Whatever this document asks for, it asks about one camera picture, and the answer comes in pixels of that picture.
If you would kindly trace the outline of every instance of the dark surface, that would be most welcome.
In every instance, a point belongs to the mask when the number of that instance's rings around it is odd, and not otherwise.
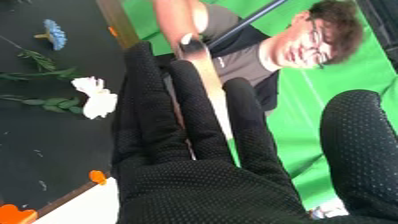
[[[32,38],[45,31],[45,19],[55,20],[68,35],[59,52],[45,40]],[[61,68],[77,66],[86,76],[103,78],[107,88],[118,93],[123,51],[94,0],[32,0],[32,4],[0,0],[0,34],[39,51]],[[0,40],[0,71],[34,72],[16,54],[18,49]],[[55,79],[29,83],[0,80],[0,94],[86,99],[70,82]],[[109,171],[110,121],[112,116],[91,121],[84,116],[0,101],[0,203],[39,210],[91,182],[89,171]]]

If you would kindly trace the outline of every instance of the black fabric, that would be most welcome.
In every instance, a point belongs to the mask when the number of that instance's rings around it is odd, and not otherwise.
[[[212,58],[222,57],[237,51],[244,50],[254,44],[258,44],[270,36],[253,27],[247,26],[242,31],[226,39],[221,45],[212,49]],[[174,54],[157,56],[158,67],[162,69],[164,76],[169,75],[167,68],[174,61]],[[277,108],[277,86],[279,86],[279,70],[272,73],[270,77],[254,86],[258,101],[261,104],[261,110],[270,111]]]
[[[350,216],[315,221],[277,159],[247,82],[237,79],[226,84],[238,168],[192,64],[174,62],[171,71],[185,131],[173,114],[149,43],[135,45],[126,58],[114,122],[118,223],[396,223],[398,141],[377,94],[370,91],[341,94],[325,109],[322,146]],[[194,153],[201,155],[197,160],[190,159],[185,132]]]

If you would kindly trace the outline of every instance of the finger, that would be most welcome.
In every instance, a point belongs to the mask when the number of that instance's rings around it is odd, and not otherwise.
[[[118,165],[128,160],[132,167],[139,167],[149,163],[142,150],[142,138],[137,122],[137,114],[134,110],[134,94],[130,80],[125,78],[119,92],[119,101],[116,107],[116,117],[112,123],[114,137],[114,155],[112,155],[112,176],[118,177]]]
[[[189,61],[173,62],[171,76],[196,157],[233,163],[203,82]]]
[[[137,120],[151,162],[190,160],[185,144],[187,135],[176,121],[173,100],[165,90],[149,42],[141,42],[134,46],[126,54],[126,63],[137,100]]]
[[[229,80],[224,84],[224,90],[242,168],[286,187],[297,196],[290,175],[277,157],[274,137],[265,123],[265,113],[247,80],[244,78]]]
[[[322,115],[320,136],[334,188],[350,214],[393,217],[398,138],[375,92],[354,90],[334,97]]]

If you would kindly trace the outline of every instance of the gloved hand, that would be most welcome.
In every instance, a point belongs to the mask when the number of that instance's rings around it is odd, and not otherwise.
[[[141,42],[130,49],[126,64],[128,72],[114,121],[112,160],[112,175],[118,179],[121,200],[119,223],[313,222],[277,158],[274,138],[247,81],[235,79],[224,85],[242,162],[242,168],[238,168],[233,164],[215,112],[190,62],[176,61],[171,64],[187,129],[178,125],[173,101],[148,42]],[[331,125],[331,119],[334,118],[327,116],[325,126]],[[327,155],[341,153],[345,149],[345,145],[333,142],[331,136],[340,133],[340,122],[333,121],[333,123],[334,126],[327,130],[331,135],[324,137]],[[384,121],[379,128],[382,131],[391,131],[386,123]],[[393,152],[391,145],[386,147],[386,150]],[[331,166],[334,163],[341,165],[347,162],[347,160],[340,161],[338,157],[331,158]],[[389,162],[396,158],[398,156],[391,155]],[[395,165],[389,166],[389,170],[398,172]],[[350,177],[357,175],[357,172],[347,170],[343,174],[340,171],[334,172],[338,173],[334,177],[343,181],[343,184],[336,184],[336,190],[348,191],[348,194],[341,195],[354,202],[350,204],[354,215],[331,219],[329,222],[363,224],[386,220],[398,221],[395,210],[377,213],[373,209],[380,205],[389,205],[396,209],[398,196],[373,195],[368,185],[354,187],[354,180],[345,178],[345,174]],[[357,190],[366,191],[366,197],[361,194],[350,195],[350,192]]]

